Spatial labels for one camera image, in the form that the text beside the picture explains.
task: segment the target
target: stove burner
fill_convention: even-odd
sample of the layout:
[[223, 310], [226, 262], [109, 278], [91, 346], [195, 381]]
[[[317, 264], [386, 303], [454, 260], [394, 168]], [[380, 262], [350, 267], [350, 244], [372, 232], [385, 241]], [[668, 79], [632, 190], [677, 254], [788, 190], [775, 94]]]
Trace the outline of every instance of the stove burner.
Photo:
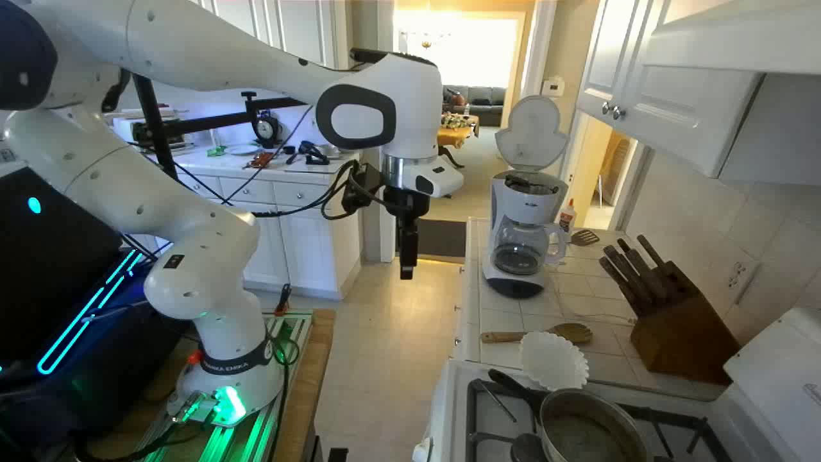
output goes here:
[[[629, 404], [617, 407], [635, 421], [650, 461], [688, 457], [693, 462], [731, 462], [704, 418]], [[535, 418], [527, 404], [489, 381], [472, 381], [467, 387], [464, 461], [484, 462], [500, 461], [498, 455], [509, 457], [513, 443], [520, 435], [535, 435]]]

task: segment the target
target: electrical outlet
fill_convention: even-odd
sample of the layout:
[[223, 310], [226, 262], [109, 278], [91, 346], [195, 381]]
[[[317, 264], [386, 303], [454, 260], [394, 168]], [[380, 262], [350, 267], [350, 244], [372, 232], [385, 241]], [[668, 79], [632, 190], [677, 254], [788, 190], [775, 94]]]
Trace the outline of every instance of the electrical outlet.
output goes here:
[[731, 295], [733, 303], [740, 300], [745, 286], [752, 282], [753, 272], [759, 271], [759, 262], [739, 254], [739, 260], [733, 260], [726, 272], [722, 272], [722, 287]]

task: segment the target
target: pot lid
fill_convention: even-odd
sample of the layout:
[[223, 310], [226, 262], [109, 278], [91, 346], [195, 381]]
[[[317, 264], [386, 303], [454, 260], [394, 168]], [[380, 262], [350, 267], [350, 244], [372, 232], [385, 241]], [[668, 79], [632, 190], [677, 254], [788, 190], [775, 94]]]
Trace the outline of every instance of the pot lid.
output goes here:
[[517, 100], [508, 129], [495, 133], [495, 146], [513, 169], [543, 169], [554, 165], [566, 146], [566, 137], [558, 133], [557, 106], [541, 95]]

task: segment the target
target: green light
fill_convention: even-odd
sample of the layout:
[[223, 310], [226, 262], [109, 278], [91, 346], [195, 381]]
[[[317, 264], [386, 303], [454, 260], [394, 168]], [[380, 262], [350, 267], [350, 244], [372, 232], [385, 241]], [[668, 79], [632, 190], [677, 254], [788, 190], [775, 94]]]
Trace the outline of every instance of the green light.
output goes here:
[[216, 412], [221, 427], [234, 427], [248, 414], [246, 407], [240, 404], [235, 387], [221, 387], [216, 393], [216, 400], [218, 404], [213, 412]]
[[28, 199], [28, 212], [31, 212], [33, 217], [41, 217], [41, 213], [42, 213], [42, 203], [31, 195], [31, 199]]

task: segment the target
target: doorway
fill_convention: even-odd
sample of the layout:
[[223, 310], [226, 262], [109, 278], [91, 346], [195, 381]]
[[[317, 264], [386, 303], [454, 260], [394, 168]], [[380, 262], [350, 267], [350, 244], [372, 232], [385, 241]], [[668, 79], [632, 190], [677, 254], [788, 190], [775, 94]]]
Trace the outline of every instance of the doorway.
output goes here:
[[613, 127], [577, 117], [564, 177], [575, 206], [575, 230], [620, 230], [641, 169], [641, 144]]

